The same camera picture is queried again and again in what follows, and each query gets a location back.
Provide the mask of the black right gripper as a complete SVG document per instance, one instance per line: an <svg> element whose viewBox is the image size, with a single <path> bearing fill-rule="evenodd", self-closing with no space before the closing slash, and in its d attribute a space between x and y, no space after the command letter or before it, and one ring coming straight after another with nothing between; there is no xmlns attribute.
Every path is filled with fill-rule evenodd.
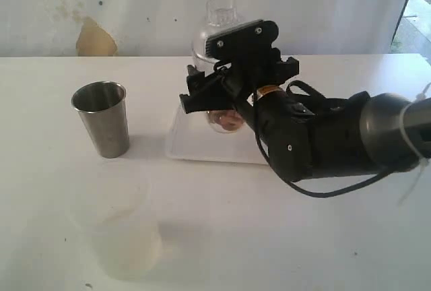
<svg viewBox="0 0 431 291"><path fill-rule="evenodd" d="M216 110L235 110L245 102L253 105L299 74L299 61L283 60L280 55L220 56L215 71L206 76L194 65L187 65L188 94L180 94L186 114Z"/></svg>

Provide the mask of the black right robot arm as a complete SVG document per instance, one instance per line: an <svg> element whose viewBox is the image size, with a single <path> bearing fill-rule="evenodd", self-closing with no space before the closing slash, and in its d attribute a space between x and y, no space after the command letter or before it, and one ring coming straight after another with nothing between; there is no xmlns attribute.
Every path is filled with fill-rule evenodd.
<svg viewBox="0 0 431 291"><path fill-rule="evenodd" d="M430 159L430 99L394 94L328 98L297 79L299 62L228 59L187 67L183 110L234 110L283 181L370 175L379 180Z"/></svg>

